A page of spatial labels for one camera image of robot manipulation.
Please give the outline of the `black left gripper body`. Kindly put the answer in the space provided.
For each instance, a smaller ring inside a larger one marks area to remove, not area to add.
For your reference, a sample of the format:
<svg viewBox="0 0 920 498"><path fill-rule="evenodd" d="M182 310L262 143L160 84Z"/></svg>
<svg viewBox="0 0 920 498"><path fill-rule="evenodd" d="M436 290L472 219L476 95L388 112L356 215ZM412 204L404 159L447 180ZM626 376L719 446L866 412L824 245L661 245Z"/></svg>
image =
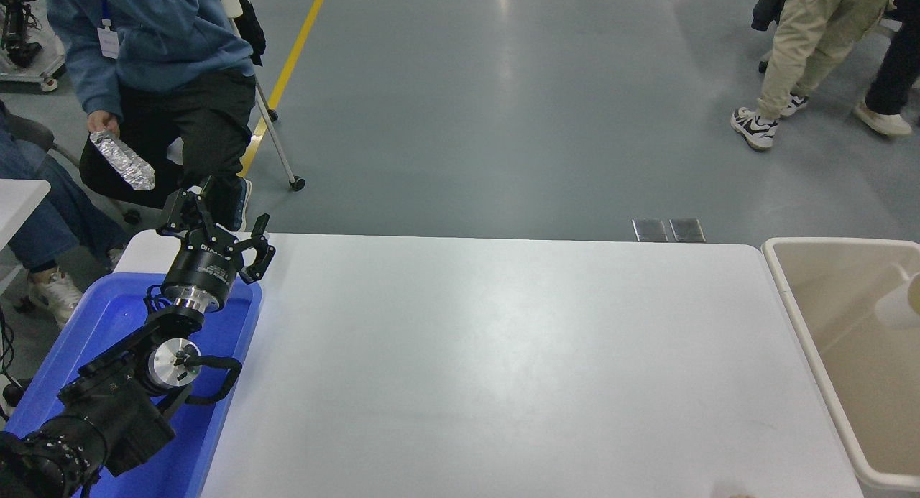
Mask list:
<svg viewBox="0 0 920 498"><path fill-rule="evenodd" d="M165 275L165 297L176 301L193 298L198 302L226 302L243 256L232 241L188 234L180 239L180 250Z"/></svg>

